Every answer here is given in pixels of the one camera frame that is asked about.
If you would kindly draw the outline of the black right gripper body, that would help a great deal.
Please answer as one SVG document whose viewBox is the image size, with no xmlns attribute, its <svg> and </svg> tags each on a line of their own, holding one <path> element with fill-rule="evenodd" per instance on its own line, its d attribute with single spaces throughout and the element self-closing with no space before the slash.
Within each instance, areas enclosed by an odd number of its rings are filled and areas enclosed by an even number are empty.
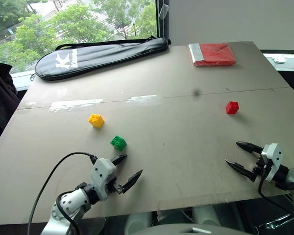
<svg viewBox="0 0 294 235">
<path fill-rule="evenodd" d="M 261 176 L 264 180 L 266 180 L 272 169 L 272 159 L 262 156 L 259 153 L 254 153 L 254 156 L 257 157 L 257 160 L 256 165 L 252 169 L 253 177 L 251 180 L 255 181 L 257 176 Z"/>
</svg>

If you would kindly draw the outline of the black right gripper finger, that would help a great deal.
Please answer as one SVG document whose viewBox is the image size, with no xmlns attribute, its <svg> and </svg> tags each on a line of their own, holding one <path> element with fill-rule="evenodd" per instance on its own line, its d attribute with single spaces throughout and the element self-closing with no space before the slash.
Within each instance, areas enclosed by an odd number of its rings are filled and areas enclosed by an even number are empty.
<svg viewBox="0 0 294 235">
<path fill-rule="evenodd" d="M 259 147 L 257 145 L 254 145 L 252 143 L 245 142 L 245 141 L 237 141 L 236 145 L 249 153 L 255 152 L 255 153 L 261 154 L 263 151 L 262 147 Z"/>
<path fill-rule="evenodd" d="M 238 164 L 237 162 L 232 162 L 229 160 L 225 160 L 228 165 L 233 168 L 235 171 L 237 171 L 238 173 L 242 174 L 243 176 L 247 177 L 250 181 L 254 182 L 257 174 L 249 171 L 247 169 L 245 169 L 242 165 Z"/>
</svg>

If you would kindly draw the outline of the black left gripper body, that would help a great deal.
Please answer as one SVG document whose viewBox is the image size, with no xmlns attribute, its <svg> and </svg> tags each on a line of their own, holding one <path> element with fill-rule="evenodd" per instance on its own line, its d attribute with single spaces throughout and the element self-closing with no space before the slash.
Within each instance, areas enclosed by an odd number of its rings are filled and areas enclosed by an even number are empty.
<svg viewBox="0 0 294 235">
<path fill-rule="evenodd" d="M 114 192 L 118 193 L 118 194 L 121 194 L 123 193 L 123 186 L 121 184 L 117 184 L 116 182 L 117 178 L 114 174 L 111 174 L 108 179 L 107 179 L 107 182 L 106 182 L 106 193 L 107 195 L 110 195 Z"/>
</svg>

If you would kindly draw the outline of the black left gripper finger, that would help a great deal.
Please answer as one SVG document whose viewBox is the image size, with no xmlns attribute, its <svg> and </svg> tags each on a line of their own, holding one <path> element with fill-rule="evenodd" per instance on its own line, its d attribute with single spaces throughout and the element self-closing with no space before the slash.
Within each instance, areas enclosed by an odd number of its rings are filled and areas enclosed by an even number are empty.
<svg viewBox="0 0 294 235">
<path fill-rule="evenodd" d="M 138 172 L 136 172 L 133 176 L 131 176 L 128 181 L 121 186 L 121 193 L 126 193 L 131 187 L 133 187 L 137 180 L 139 179 L 139 177 L 141 176 L 143 170 L 139 170 Z"/>
<path fill-rule="evenodd" d="M 123 160 L 127 158 L 127 154 L 121 154 L 111 159 L 111 162 L 114 166 L 120 164 Z"/>
</svg>

